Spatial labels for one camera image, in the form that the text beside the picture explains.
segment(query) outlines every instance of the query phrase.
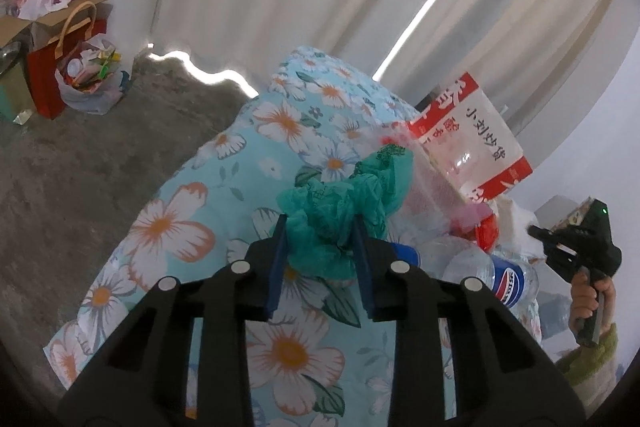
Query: green sleeve cuff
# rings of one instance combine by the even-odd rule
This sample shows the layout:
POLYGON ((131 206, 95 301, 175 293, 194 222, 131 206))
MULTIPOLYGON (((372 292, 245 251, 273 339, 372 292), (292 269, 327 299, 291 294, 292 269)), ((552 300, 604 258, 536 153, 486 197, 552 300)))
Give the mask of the green sleeve cuff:
POLYGON ((616 325, 612 324, 609 333, 600 339, 600 344, 595 347, 581 346, 575 349, 558 360, 556 367, 574 387, 601 370, 613 358, 617 347, 618 332, 616 325))

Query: red paper bag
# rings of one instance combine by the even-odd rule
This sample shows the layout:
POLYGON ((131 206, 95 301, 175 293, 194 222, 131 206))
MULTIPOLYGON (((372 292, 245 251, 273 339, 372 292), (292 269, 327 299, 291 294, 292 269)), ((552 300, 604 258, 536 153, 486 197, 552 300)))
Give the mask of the red paper bag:
POLYGON ((509 127, 468 73, 409 129, 449 182, 472 201, 491 200, 533 172, 509 127))
POLYGON ((53 120, 65 108, 65 103, 60 98, 58 82, 54 76, 56 66, 60 58, 69 54, 78 42, 87 41, 98 33, 106 33, 107 21, 96 20, 96 16, 97 8, 92 2, 87 1, 78 5, 66 20, 58 42, 48 44, 44 48, 27 55, 31 98, 33 98, 40 115, 53 120), (82 21, 80 23, 81 27, 67 35, 66 33, 73 18, 87 7, 93 7, 91 18, 82 21))

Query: person's arm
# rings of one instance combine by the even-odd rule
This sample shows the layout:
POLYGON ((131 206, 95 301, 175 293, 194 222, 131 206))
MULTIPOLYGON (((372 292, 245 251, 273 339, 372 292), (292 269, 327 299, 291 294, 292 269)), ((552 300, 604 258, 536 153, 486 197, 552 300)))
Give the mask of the person's arm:
MULTIPOLYGON (((598 308, 596 292, 589 286, 587 276, 577 273, 572 280, 573 298, 569 328, 578 331, 578 319, 588 319, 598 308)), ((556 367, 569 381, 590 416, 616 386, 615 353, 618 332, 612 323, 616 289, 611 278, 594 283, 604 293, 604 310, 600 328, 600 343, 594 347, 580 346, 556 362, 556 367)))

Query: sleeve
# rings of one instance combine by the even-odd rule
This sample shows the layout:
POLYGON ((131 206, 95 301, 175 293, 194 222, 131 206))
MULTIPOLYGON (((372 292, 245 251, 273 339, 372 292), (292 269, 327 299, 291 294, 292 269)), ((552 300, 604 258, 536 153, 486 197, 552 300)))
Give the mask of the sleeve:
POLYGON ((616 386, 618 332, 612 324, 599 345, 579 347, 556 362, 560 373, 584 405, 589 417, 616 386))

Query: silver screw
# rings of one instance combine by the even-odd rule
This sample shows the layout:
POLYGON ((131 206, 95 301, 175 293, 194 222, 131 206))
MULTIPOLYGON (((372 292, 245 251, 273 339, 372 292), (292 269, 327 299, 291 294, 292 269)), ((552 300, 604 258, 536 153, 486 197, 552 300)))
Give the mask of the silver screw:
POLYGON ((479 292, 482 289, 482 281, 476 277, 469 277, 465 280, 465 288, 470 292, 479 292))
POLYGON ((251 270, 251 265, 247 261, 236 261, 231 265, 233 273, 247 273, 249 270, 251 270))
POLYGON ((393 261, 391 263, 391 271, 395 273, 407 273, 411 266, 406 261, 393 261))
POLYGON ((173 277, 162 277, 162 279, 158 283, 158 288, 160 288, 163 292, 168 292, 169 290, 173 290, 177 283, 178 282, 173 277))

